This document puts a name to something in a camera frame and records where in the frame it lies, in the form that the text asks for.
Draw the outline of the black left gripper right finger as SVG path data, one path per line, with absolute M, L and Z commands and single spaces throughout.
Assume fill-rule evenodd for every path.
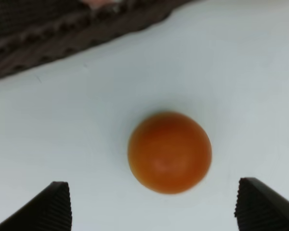
M 289 201 L 257 178 L 241 178 L 234 215 L 240 231 L 289 231 Z

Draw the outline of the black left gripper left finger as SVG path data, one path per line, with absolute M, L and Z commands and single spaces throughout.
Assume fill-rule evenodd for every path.
M 67 182 L 54 181 L 0 223 L 0 231 L 70 231 L 72 211 Z

